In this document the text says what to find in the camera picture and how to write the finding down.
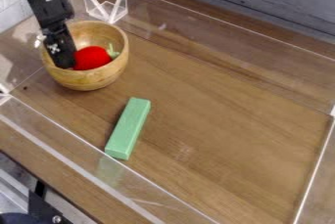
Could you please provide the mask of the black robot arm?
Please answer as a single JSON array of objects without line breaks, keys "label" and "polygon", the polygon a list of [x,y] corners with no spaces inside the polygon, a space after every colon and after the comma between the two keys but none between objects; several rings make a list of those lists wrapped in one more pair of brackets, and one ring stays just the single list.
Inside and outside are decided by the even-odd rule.
[{"label": "black robot arm", "polygon": [[69,0],[28,0],[28,4],[40,26],[42,45],[53,65],[59,68],[72,67],[77,49],[67,27],[67,20],[75,15]]}]

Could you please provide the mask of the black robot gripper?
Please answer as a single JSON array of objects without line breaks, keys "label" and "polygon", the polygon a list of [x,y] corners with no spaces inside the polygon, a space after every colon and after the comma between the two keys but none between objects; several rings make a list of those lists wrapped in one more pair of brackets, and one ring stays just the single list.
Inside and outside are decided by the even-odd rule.
[{"label": "black robot gripper", "polygon": [[75,13],[69,0],[28,0],[28,4],[42,29],[42,45],[55,66],[72,67],[77,49],[65,25]]}]

